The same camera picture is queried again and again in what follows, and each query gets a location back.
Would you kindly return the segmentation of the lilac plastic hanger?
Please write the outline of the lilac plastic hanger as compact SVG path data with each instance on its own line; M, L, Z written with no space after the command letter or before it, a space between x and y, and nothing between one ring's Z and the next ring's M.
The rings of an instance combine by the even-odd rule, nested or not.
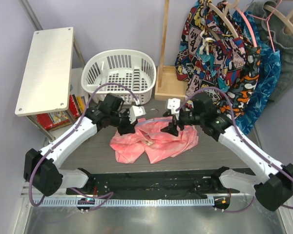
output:
M168 117L153 117L153 118L140 118L138 119L138 123L136 124L137 126L143 126L147 124L153 124L153 123L158 123L158 122L171 122L172 121L172 116Z

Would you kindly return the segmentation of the pink patterned shorts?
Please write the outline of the pink patterned shorts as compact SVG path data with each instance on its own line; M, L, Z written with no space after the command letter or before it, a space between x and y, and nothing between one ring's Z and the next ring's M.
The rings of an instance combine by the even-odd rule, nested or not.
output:
M146 153L151 164L192 149L198 144L198 132L193 126L184 130L178 129L179 135L173 136L161 132L168 122L158 122L143 126L135 126L134 134L120 135L118 132L110 141L110 147L115 151L118 163L134 163L143 153Z

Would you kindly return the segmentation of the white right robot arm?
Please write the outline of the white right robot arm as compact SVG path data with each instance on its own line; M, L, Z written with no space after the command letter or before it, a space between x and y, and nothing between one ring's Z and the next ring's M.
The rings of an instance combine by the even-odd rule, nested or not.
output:
M180 99L168 99L164 116L171 116L172 121L161 131L178 136L179 131L188 126L200 126L206 135L230 149L254 173L247 175L222 167L213 175L211 188L218 193L228 188L250 194L269 211L284 206L293 196L293 165L284 165L254 144L230 118L218 113L207 94L196 94L192 104L190 110L183 110Z

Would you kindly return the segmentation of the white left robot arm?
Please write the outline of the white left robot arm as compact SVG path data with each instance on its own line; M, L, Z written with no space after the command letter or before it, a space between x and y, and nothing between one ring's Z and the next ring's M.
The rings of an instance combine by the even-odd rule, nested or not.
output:
M109 93L97 106L87 107L84 114L62 136L40 150L30 149L25 155L24 179L43 196L59 189L70 189L85 195L93 192L95 179L85 169L63 170L65 160L86 140L108 126L116 127L120 135L133 134L138 116L144 108L131 106L122 111L123 99Z

